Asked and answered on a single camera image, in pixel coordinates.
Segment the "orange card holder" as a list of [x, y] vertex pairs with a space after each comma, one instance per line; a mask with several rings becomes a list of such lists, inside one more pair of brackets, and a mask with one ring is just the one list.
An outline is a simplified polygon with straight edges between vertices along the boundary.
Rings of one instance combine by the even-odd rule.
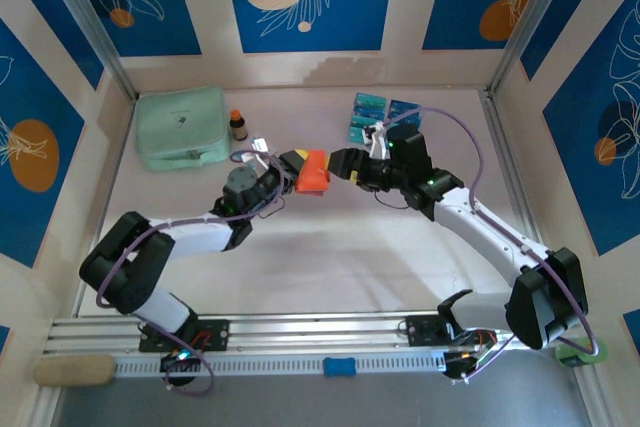
[[295, 182], [295, 192], [299, 195], [323, 196], [329, 190], [329, 157], [322, 150], [296, 149], [303, 165]]

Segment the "clear acrylic card stand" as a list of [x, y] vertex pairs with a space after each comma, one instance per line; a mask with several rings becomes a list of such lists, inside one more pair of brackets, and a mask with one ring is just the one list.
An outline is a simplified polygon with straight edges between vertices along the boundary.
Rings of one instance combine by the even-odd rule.
[[[382, 122], [384, 122], [384, 121], [391, 121], [392, 123], [394, 123], [394, 118], [395, 118], [395, 117], [393, 117], [393, 118], [390, 118], [390, 117], [389, 117], [389, 105], [390, 105], [391, 100], [387, 100], [387, 99], [386, 99], [386, 106], [384, 107], [384, 109], [385, 109], [385, 117], [384, 117], [384, 119], [383, 119], [383, 120], [378, 120], [378, 121], [382, 121]], [[410, 115], [411, 115], [411, 114], [413, 114], [413, 113], [420, 113], [419, 109], [415, 109], [415, 110], [413, 110], [413, 111], [409, 111], [409, 112], [410, 112]]]

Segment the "white blue sachet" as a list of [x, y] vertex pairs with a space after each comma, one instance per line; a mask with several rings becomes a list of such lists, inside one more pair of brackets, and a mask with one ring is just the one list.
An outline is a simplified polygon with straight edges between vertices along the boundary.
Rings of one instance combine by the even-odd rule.
[[262, 136], [249, 135], [246, 139], [241, 140], [238, 146], [233, 148], [230, 160], [238, 163], [262, 162], [263, 159], [259, 152], [270, 153], [267, 140]]

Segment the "small brown bottle orange cap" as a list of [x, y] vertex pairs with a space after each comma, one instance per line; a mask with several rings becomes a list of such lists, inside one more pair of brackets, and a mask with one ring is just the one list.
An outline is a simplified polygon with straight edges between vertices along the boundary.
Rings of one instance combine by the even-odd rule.
[[242, 141], [248, 137], [246, 121], [238, 109], [230, 111], [229, 126], [234, 140]]

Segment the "mint green zip pouch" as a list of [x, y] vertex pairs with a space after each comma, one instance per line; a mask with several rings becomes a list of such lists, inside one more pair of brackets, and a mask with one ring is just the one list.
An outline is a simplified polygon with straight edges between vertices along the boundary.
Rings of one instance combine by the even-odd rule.
[[231, 153], [229, 115], [216, 86], [140, 97], [135, 128], [138, 156], [150, 171], [199, 168]]

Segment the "blue bone-shaped clip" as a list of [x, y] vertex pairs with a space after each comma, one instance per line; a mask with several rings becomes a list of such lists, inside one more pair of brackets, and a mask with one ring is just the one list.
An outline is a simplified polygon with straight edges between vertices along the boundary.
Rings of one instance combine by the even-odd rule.
[[357, 362], [353, 357], [326, 357], [322, 362], [323, 375], [328, 378], [354, 377], [357, 374]]

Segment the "beige foam block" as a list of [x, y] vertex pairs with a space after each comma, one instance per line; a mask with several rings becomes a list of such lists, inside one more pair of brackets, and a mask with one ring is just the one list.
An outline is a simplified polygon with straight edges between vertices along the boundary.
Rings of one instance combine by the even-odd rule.
[[116, 360], [105, 354], [52, 356], [41, 359], [33, 379], [41, 387], [93, 387], [115, 376]]

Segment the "green tape roll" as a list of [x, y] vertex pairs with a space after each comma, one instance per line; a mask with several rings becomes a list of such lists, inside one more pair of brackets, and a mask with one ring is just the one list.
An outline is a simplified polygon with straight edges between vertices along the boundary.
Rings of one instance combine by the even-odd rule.
[[606, 343], [597, 338], [598, 353], [590, 355], [580, 349], [576, 349], [566, 343], [560, 343], [555, 347], [554, 355], [556, 360], [563, 366], [569, 368], [583, 367], [604, 362], [608, 357], [608, 348]]

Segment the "aluminium side rail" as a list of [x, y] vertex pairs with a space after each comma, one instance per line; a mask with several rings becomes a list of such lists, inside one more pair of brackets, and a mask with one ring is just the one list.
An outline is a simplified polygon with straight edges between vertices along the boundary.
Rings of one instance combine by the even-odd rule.
[[541, 242], [541, 232], [519, 175], [498, 105], [487, 90], [480, 90], [479, 97], [515, 217], [525, 234]]

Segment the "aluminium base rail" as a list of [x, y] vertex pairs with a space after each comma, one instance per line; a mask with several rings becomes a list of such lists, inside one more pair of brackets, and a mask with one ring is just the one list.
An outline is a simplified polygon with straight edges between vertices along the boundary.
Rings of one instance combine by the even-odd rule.
[[[302, 354], [321, 352], [386, 352], [409, 349], [405, 319], [431, 316], [431, 311], [204, 315], [226, 320], [218, 334], [231, 354]], [[56, 319], [46, 337], [49, 355], [135, 354], [139, 321], [132, 317], [88, 316]]]

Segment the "aluminium frame post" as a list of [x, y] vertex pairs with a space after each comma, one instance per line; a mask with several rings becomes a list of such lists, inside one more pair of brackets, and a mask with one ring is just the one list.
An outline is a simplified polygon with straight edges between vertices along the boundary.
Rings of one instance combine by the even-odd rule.
[[120, 62], [119, 53], [90, 0], [63, 0], [63, 2], [119, 89], [126, 98], [135, 102], [138, 98], [138, 91]]
[[514, 67], [534, 78], [582, 0], [529, 0], [488, 86], [494, 98]]

